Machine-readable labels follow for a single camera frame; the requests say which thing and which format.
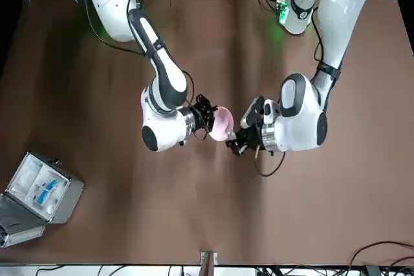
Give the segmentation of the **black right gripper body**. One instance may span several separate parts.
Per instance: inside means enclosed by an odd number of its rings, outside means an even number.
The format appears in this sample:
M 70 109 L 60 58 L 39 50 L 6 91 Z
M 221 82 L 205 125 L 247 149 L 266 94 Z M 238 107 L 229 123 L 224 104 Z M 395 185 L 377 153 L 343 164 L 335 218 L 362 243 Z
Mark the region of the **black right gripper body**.
M 195 118 L 195 128 L 196 129 L 205 129 L 206 128 L 206 121 L 205 121 L 205 106 L 203 103 L 196 103 L 195 105 L 191 106 L 191 111 Z

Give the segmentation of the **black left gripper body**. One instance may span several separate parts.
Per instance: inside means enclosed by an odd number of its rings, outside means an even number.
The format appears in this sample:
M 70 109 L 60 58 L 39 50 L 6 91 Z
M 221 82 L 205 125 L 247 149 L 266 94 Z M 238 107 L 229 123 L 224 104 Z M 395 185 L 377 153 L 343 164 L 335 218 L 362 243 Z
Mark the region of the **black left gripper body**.
M 261 138 L 261 125 L 259 123 L 255 123 L 251 127 L 254 128 L 254 138 L 248 142 L 249 149 L 254 151 L 261 151 L 263 149 Z

